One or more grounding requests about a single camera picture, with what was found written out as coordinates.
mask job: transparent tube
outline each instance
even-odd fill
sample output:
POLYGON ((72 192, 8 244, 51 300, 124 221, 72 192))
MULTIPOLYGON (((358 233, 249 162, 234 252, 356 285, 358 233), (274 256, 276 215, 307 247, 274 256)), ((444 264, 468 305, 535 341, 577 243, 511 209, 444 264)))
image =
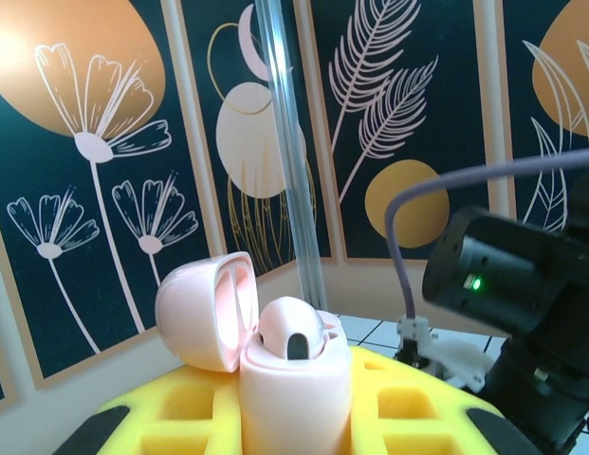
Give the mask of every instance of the transparent tube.
POLYGON ((256 0, 269 88, 273 100, 275 126, 285 176, 285 197, 298 261, 303 297, 315 308, 327 310, 322 263, 311 207, 306 157, 298 134, 298 110, 290 76, 284 16, 281 0, 256 0))

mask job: robotic arm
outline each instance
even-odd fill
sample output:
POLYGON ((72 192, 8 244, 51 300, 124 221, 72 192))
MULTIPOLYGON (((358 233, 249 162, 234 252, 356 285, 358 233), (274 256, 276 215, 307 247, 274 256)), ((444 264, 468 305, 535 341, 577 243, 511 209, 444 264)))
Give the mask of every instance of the robotic arm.
MULTIPOLYGON (((463 372, 472 391, 548 454, 569 453, 589 411, 589 173, 571 191, 568 213, 564 232, 547 232, 462 209, 436 242, 422 284, 427 302, 511 334, 491 368, 469 350, 442 365, 463 372)), ((428 343, 427 355, 423 344, 418 356, 439 362, 447 354, 428 343)))

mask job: earbud case lid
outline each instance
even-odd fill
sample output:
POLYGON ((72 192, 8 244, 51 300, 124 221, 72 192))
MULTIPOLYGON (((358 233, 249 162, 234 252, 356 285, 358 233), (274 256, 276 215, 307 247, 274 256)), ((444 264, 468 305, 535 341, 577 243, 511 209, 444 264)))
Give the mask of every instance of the earbud case lid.
POLYGON ((246 252, 182 265, 157 291, 163 342, 183 363, 202 370, 236 371, 258 318, 256 277, 246 252))

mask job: white flower illustration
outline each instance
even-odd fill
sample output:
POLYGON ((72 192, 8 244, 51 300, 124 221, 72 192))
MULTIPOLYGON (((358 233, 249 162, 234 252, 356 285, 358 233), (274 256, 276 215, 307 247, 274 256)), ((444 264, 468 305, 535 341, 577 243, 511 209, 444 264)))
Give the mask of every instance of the white flower illustration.
POLYGON ((127 69, 119 62, 94 55, 87 66, 85 85, 80 91, 75 64, 64 43, 38 45, 35 63, 64 124, 75 139, 79 153, 89 161, 102 224, 111 250, 132 319, 139 333, 144 325, 123 266, 111 229, 98 164, 136 155, 145 155, 170 146, 172 137, 164 119, 140 126, 153 108, 155 97, 138 76, 137 62, 127 69))
POLYGON ((113 188, 113 200, 123 221, 138 239, 140 249, 149 255, 157 285, 161 283, 154 256, 165 246, 180 242, 199 227, 193 210, 180 215, 184 196, 174 185, 171 173, 164 183, 146 180, 142 185, 140 203, 129 180, 113 188))
POLYGON ((87 220, 81 224, 84 210, 75 202, 72 194, 73 191, 68 190, 64 196, 42 196, 37 213, 33 212, 27 199, 21 197, 16 202, 8 204, 8 215, 25 238, 36 247, 37 253, 48 261, 68 309, 90 347, 97 354, 100 350, 66 294, 54 264, 54 260, 63 253, 85 245, 100 233, 94 220, 87 220))

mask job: flower stem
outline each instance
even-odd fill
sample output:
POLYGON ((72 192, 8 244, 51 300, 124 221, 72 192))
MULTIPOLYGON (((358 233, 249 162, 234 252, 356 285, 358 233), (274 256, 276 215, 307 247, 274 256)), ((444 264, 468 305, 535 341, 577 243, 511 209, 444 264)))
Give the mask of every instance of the flower stem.
POLYGON ((106 216, 106 207, 104 206, 104 198, 102 197, 101 182, 98 178, 98 168, 96 167, 96 163, 92 162, 90 162, 90 167, 92 169, 92 178, 94 179, 94 188, 96 189, 96 198, 98 199, 98 205, 101 209, 101 217, 102 223, 104 224, 106 240, 108 241, 108 246, 111 249, 111 255, 113 256, 113 262, 115 263, 117 274, 120 277, 121 288, 123 289, 123 294, 127 300, 127 306, 130 309, 130 313, 132 314, 132 319, 136 324, 138 333, 141 334, 145 330, 144 324, 142 324, 142 319, 140 318, 136 303, 134 302, 134 296, 132 296, 130 285, 125 278, 125 272, 123 271, 120 256, 117 252, 117 247, 115 246, 115 240, 113 239, 113 231, 111 230, 111 225, 109 224, 108 217, 106 216))
POLYGON ((155 264, 155 256, 149 254, 149 261, 151 261, 151 268, 153 269, 153 275, 155 275, 155 281, 157 283, 157 287, 161 285, 161 280, 159 279, 159 274, 157 273, 157 265, 155 264))
POLYGON ((94 339, 92 339, 92 336, 90 336, 89 332, 87 332, 87 329, 85 328, 82 320, 79 318, 79 315, 77 314, 77 310, 75 310, 75 307, 73 306, 73 302, 70 301, 68 294, 66 294, 66 290, 64 289, 63 282, 60 279, 60 276, 58 275, 58 270, 56 270, 56 265, 54 265, 54 262, 51 259, 48 259, 47 261, 49 262, 49 266, 51 267, 51 271, 54 273, 54 278, 56 279, 56 283, 58 284, 58 287, 60 287, 60 290, 63 293, 64 301, 66 302, 66 305, 68 306, 68 309, 70 310, 71 315, 73 315, 73 318, 77 322, 77 325, 79 326, 79 329, 82 331, 83 336, 85 337, 85 339, 89 343, 90 347, 92 348, 92 351, 94 351, 94 354, 98 354, 101 350, 98 349, 98 346, 94 342, 94 339))

